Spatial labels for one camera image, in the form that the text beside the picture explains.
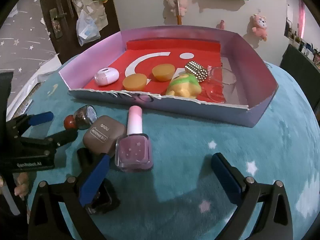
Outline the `pink My Melody device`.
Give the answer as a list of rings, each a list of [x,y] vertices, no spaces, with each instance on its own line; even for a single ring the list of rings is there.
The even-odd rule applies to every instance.
[[[99,86],[106,86],[116,82],[119,79],[119,72],[116,68],[106,67],[99,70],[95,76],[94,81]]]

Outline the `clear plastic cup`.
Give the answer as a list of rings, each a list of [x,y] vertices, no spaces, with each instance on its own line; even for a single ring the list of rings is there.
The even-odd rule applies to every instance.
[[[211,67],[208,70],[208,77],[203,85],[205,96],[213,102],[226,103],[235,89],[235,74],[223,67]]]

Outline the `dark red ball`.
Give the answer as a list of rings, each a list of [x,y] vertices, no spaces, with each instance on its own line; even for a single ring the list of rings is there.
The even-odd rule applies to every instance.
[[[77,129],[75,118],[73,115],[68,115],[63,121],[63,126],[65,129]]]

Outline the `black small object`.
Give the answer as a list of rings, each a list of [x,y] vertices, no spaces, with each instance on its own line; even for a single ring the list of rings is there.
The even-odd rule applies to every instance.
[[[78,149],[77,156],[82,172],[92,166],[97,159],[97,156],[87,148]],[[85,205],[85,209],[90,215],[105,214],[115,210],[119,205],[120,200],[116,195],[112,183],[105,178],[92,202]]]

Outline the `glass jar silver lid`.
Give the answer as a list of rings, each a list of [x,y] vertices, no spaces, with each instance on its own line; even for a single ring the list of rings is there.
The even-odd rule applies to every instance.
[[[85,105],[74,112],[73,118],[77,128],[84,130],[90,128],[98,116],[93,106]]]

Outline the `brown eye shadow case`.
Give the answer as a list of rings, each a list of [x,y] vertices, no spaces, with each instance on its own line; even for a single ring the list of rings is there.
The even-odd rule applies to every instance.
[[[105,153],[111,158],[115,154],[116,140],[126,134],[126,127],[119,121],[103,115],[84,134],[82,142],[92,153]]]

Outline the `teal star tablecloth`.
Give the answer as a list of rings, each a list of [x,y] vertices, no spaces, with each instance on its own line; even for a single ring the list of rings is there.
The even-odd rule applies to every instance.
[[[260,183],[281,180],[293,237],[303,238],[319,213],[319,125],[295,79],[267,67],[279,88],[252,128],[144,110],[154,165],[138,173],[111,166],[120,206],[92,216],[107,239],[214,239],[236,208],[211,169],[216,152]]]

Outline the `purple nail polish bottle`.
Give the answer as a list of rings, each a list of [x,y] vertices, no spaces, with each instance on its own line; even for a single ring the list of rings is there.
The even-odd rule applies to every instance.
[[[128,172],[152,169],[152,147],[147,134],[143,133],[143,112],[139,106],[129,108],[127,132],[116,141],[114,162],[118,169]]]

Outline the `plastic bag on door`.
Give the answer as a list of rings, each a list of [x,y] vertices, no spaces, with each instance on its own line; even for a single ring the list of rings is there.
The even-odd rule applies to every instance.
[[[93,18],[81,10],[76,22],[76,34],[80,46],[101,38],[99,29]]]

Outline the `brown wooden door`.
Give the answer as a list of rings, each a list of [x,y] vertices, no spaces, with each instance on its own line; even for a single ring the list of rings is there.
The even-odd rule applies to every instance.
[[[98,43],[96,40],[83,46],[79,44],[76,34],[78,14],[72,0],[40,0],[40,4],[50,41],[61,63]],[[100,31],[101,39],[120,31],[114,1],[108,0],[103,6],[108,24]]]

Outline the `orange round container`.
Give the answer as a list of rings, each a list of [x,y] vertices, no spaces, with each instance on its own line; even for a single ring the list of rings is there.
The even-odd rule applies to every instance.
[[[123,87],[128,91],[143,91],[147,84],[147,77],[144,74],[132,74],[123,80]]]
[[[174,73],[175,66],[169,63],[159,64],[152,69],[153,77],[159,82],[171,80]]]

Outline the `red Miniso paper bag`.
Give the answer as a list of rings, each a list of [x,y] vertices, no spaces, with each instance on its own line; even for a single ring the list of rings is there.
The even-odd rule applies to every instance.
[[[219,42],[186,40],[186,39],[156,39],[129,41],[126,44],[127,50],[109,67],[116,68],[119,72],[119,79],[106,86],[99,86],[94,78],[85,85],[86,89],[102,91],[126,90],[123,87],[125,77],[132,74],[144,74],[147,77],[147,84],[143,91],[157,95],[166,95],[167,87],[171,80],[186,74],[185,65],[189,61],[195,61],[208,70],[211,67],[221,67],[221,45]],[[166,82],[157,81],[152,74],[153,67],[169,63],[175,66],[175,73],[171,80]],[[213,102],[204,94],[204,82],[199,83],[202,92],[197,100]]]

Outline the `black cloth side table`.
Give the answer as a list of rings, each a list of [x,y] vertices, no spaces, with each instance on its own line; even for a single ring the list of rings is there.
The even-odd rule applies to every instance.
[[[319,69],[291,44],[283,54],[280,68],[296,80],[315,111],[319,105]]]

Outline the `green yellow toy figure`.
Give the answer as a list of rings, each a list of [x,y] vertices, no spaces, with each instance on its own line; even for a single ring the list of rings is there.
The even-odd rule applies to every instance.
[[[195,99],[202,92],[202,88],[193,74],[183,74],[170,81],[166,95]]]

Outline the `pink cardboard tray box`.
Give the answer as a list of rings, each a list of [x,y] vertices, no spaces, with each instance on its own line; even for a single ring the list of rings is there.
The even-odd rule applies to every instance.
[[[110,88],[95,90],[88,83],[101,68],[110,66],[129,49],[129,42],[151,43],[168,38],[171,42],[187,40],[218,42],[227,64],[236,77],[236,91],[228,103],[205,102],[152,92],[130,92]],[[71,96],[121,105],[139,105],[148,109],[183,114],[235,124],[255,126],[263,116],[278,84],[255,50],[237,33],[188,25],[162,25],[120,31],[66,62],[59,72]]]

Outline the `pink plush bear toy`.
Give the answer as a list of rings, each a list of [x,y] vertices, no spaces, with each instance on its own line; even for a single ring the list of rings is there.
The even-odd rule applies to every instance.
[[[252,31],[254,35],[266,42],[267,41],[266,17],[260,16],[258,14],[254,14],[252,17],[252,20],[253,20]]]

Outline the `pale pink plush toy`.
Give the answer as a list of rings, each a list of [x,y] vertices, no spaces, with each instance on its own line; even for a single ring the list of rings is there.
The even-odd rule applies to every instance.
[[[189,0],[166,0],[168,3],[168,6],[170,8],[170,11],[174,14],[174,16],[177,16],[177,8],[179,8],[179,15],[181,17],[184,17],[187,13],[188,3]]]

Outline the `orange handled mop stick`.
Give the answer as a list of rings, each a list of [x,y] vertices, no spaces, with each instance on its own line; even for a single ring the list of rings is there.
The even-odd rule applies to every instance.
[[[175,5],[175,10],[176,10],[176,18],[177,18],[177,24],[181,25],[182,24],[182,18],[180,14],[180,2],[179,0],[175,0],[176,5]]]

